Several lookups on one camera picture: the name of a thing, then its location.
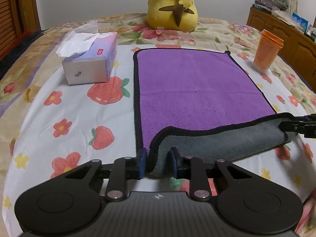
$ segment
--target red fabric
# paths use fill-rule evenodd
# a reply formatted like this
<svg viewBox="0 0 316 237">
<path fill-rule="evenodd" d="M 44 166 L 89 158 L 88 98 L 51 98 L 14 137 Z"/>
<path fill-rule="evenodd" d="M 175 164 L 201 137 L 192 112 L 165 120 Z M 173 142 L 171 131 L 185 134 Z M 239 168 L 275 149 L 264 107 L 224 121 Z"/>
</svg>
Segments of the red fabric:
<svg viewBox="0 0 316 237">
<path fill-rule="evenodd" d="M 19 35 L 16 39 L 14 39 L 12 44 L 9 46 L 9 48 L 7 48 L 7 50 L 5 50 L 4 53 L 0 56 L 0 60 L 2 60 L 5 56 L 7 56 L 9 52 L 23 40 L 23 38 L 31 34 L 32 34 L 31 31 L 25 30 L 21 35 Z"/>
</svg>

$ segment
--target louvered wooden door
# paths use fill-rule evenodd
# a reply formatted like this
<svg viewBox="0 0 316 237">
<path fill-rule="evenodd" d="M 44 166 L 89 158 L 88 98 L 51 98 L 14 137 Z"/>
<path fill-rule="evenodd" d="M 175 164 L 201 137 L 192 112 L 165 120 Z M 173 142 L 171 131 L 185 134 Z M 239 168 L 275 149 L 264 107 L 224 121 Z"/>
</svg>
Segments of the louvered wooden door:
<svg viewBox="0 0 316 237">
<path fill-rule="evenodd" d="M 17 0 L 0 0 L 0 57 L 20 34 Z"/>
</svg>

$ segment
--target tissue pack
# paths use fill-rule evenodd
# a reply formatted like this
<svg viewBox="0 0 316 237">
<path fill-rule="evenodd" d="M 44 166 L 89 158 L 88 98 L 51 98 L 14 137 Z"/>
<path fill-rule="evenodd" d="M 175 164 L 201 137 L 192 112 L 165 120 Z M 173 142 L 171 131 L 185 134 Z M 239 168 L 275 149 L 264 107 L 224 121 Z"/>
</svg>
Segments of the tissue pack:
<svg viewBox="0 0 316 237">
<path fill-rule="evenodd" d="M 117 50 L 117 33 L 102 33 L 88 51 L 62 62 L 69 85 L 108 82 Z"/>
</svg>

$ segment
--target floral bedspread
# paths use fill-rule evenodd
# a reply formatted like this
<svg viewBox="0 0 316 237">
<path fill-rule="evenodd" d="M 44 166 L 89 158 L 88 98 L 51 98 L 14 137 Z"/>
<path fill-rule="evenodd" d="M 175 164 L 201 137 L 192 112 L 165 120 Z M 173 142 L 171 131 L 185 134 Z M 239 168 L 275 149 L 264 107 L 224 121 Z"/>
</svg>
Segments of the floral bedspread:
<svg viewBox="0 0 316 237">
<path fill-rule="evenodd" d="M 255 56 L 260 32 L 252 27 L 223 20 L 200 18 L 193 32 L 152 30 L 145 22 L 145 14 L 127 14 L 97 19 L 99 32 L 118 32 L 118 44 L 156 44 L 166 47 L 194 46 L 215 50 L 230 50 L 244 60 Z M 46 31 L 15 62 L 0 81 L 0 198 L 3 199 L 4 177 L 11 160 L 13 147 L 19 136 L 20 126 L 31 102 L 40 87 L 60 66 L 62 59 L 55 52 L 58 44 L 72 29 L 87 23 L 75 22 Z M 316 113 L 316 95 L 300 80 L 281 58 L 276 58 L 271 70 L 293 94 L 293 99 L 306 110 Z M 314 215 L 316 192 L 308 199 L 297 232 L 301 236 L 316 236 Z M 3 199 L 4 207 L 12 207 L 10 200 Z M 0 222 L 0 236 L 6 236 Z"/>
</svg>

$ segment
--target orange cup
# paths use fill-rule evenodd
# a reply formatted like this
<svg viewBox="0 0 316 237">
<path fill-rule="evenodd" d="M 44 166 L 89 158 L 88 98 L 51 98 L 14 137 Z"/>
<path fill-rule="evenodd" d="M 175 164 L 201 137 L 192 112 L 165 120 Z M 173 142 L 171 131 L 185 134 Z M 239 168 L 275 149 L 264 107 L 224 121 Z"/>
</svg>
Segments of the orange cup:
<svg viewBox="0 0 316 237">
<path fill-rule="evenodd" d="M 261 32 L 261 39 L 258 45 L 254 64 L 260 71 L 266 71 L 275 60 L 284 41 L 267 30 Z"/>
</svg>

